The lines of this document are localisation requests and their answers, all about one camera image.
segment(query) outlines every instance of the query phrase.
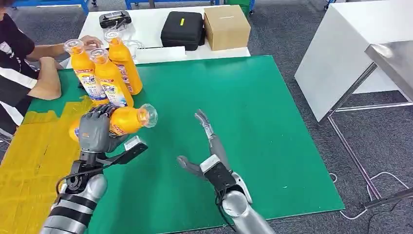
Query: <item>silver robotic arm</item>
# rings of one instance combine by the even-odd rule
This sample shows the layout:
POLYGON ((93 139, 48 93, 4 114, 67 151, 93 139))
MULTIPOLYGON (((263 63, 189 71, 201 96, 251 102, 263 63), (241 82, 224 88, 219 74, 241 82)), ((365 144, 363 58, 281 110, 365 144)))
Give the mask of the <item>silver robotic arm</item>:
POLYGON ((79 160, 73 162, 70 174, 57 182, 57 198, 43 223, 41 234, 84 233, 108 186, 103 170, 115 164, 126 164, 148 148, 134 136, 124 143, 123 153, 106 157, 105 152, 112 152, 126 138, 109 136, 109 117, 115 109, 109 104, 101 105, 80 119, 79 160))
POLYGON ((224 147, 214 133, 206 115, 201 111, 195 114, 209 141, 211 156, 200 165, 191 163, 185 156, 177 160, 182 168, 208 180, 215 188, 216 204, 234 221, 239 234, 275 234, 265 219, 252 207, 252 198, 244 180, 231 170, 224 147))

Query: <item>green mat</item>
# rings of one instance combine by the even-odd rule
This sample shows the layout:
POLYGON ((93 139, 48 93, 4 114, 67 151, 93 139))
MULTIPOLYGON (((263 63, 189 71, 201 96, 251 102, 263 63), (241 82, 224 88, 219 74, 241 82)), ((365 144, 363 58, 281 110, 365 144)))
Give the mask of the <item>green mat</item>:
MULTIPOLYGON (((314 143, 270 56, 138 65, 144 90, 135 106, 152 104, 158 124, 139 130, 149 149, 108 168, 109 188, 89 234, 155 234, 221 226, 210 184, 181 169, 178 155, 209 157, 195 119, 201 108, 222 140, 232 169, 245 180, 253 208, 265 218, 343 209, 314 143)), ((60 72, 63 96, 33 101, 30 110, 60 115, 78 100, 72 70, 60 72)))

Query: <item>floor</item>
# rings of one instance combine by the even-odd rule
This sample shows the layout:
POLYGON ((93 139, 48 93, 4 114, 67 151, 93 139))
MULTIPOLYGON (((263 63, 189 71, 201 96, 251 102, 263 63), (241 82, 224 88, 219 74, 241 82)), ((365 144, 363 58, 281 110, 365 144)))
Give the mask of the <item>floor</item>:
MULTIPOLYGON (((157 7, 194 5, 203 3, 156 4, 157 7)), ((257 0, 256 12, 249 17, 251 36, 248 48, 252 55, 274 56, 328 171, 338 177, 335 185, 346 205, 344 212, 353 217, 364 210, 362 203, 369 201, 366 185, 331 126, 316 122, 294 80, 301 58, 324 16, 324 5, 323 0, 257 0)), ((148 8, 148 4, 141 3, 139 7, 132 7, 143 9, 148 8)), ((125 8, 122 0, 98 0, 97 8, 90 6, 91 11, 125 8)), ((77 7, 21 7, 17 11, 10 11, 10 14, 18 27, 36 44, 77 38, 85 20, 82 10, 77 7)), ((398 92, 356 95, 346 105, 386 103, 402 99, 398 92)), ((360 160, 368 165, 367 170, 371 176, 388 171, 407 186, 413 186, 411 108, 336 114, 335 120, 360 160)), ((384 195, 403 189, 395 179, 387 175, 378 177, 375 182, 384 195)), ((276 219, 270 221, 270 224, 276 233, 283 234, 413 234, 413 206, 411 199, 405 199, 395 206, 386 205, 368 211, 355 220, 345 219, 339 212, 329 212, 276 219)), ((226 227, 186 234, 229 233, 233 232, 226 227)))

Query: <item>orange bottle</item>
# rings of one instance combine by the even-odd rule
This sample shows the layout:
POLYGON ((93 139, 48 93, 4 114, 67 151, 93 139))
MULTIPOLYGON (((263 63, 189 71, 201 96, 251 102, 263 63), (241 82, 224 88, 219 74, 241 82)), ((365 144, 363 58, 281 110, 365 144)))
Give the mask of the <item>orange bottle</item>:
POLYGON ((72 67, 90 99, 96 104, 109 103, 102 85, 94 75, 94 63, 90 61, 81 40, 71 39, 64 43, 64 49, 72 57, 72 67))
POLYGON ((95 64, 95 75, 109 101, 115 106, 133 107, 133 99, 122 80, 117 66, 109 60, 108 51, 101 48, 91 50, 90 59, 95 64))
POLYGON ((132 95, 142 90, 142 81, 139 77, 135 63, 129 49, 123 44, 121 34, 117 30, 105 33, 105 40, 109 43, 109 59, 116 64, 122 79, 132 95))
MULTIPOLYGON (((158 113, 150 104, 144 104, 139 109, 120 107, 111 116, 109 126, 110 136, 122 136, 136 133, 140 128, 151 128, 158 121, 158 113)), ((78 141, 80 119, 74 121, 69 128, 70 137, 78 141)))

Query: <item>metal table leg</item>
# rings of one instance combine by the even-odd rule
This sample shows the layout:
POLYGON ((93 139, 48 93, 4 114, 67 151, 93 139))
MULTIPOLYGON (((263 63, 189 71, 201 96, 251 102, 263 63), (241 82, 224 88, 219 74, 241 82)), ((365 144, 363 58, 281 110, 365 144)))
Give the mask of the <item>metal table leg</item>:
POLYGON ((348 97, 367 79, 367 77, 377 68, 377 65, 373 62, 366 68, 363 74, 354 82, 354 84, 347 90, 347 92, 338 100, 338 102, 331 108, 331 110, 324 116, 324 118, 320 122, 324 122, 328 120, 333 127, 334 131, 337 133, 341 143, 344 145, 345 149, 349 153, 351 159, 353 160, 354 164, 357 166, 358 170, 360 171, 361 175, 363 176, 364 180, 367 183, 368 188, 373 193, 375 199, 370 202, 364 204, 366 209, 378 207, 387 203, 397 202, 401 199, 407 197, 413 197, 413 188, 403 190, 401 192, 395 193, 388 197, 382 197, 378 192, 377 188, 375 187, 374 183, 370 179, 366 169, 361 164, 360 160, 356 156, 356 154, 351 149, 350 145, 348 144, 347 140, 345 139, 344 135, 341 133, 339 127, 334 122, 332 115, 334 112, 348 112, 348 111, 357 111, 357 110, 369 110, 369 109, 379 109, 379 108, 388 108, 388 107, 400 107, 400 106, 411 106, 413 102, 402 102, 402 103, 391 103, 391 104, 379 104, 379 105, 369 105, 369 106, 355 106, 355 107, 343 107, 341 106, 344 102, 348 99, 348 97))
POLYGON ((353 152, 353 150, 350 148, 348 142, 344 138, 343 134, 341 133, 340 129, 334 122, 333 118, 331 116, 328 117, 328 121, 330 122, 331 126, 333 126, 334 131, 337 133, 338 137, 340 138, 341 143, 344 145, 346 148, 347 152, 349 153, 351 159, 353 160, 354 164, 357 166, 358 170, 361 172, 361 175, 363 176, 364 180, 366 181, 367 185, 369 186, 370 190, 372 191, 373 195, 377 198, 380 199, 381 195, 376 189, 375 185, 373 182, 370 180, 369 174, 367 174, 366 169, 364 169, 363 165, 361 164, 360 160, 356 156, 356 154, 353 152))

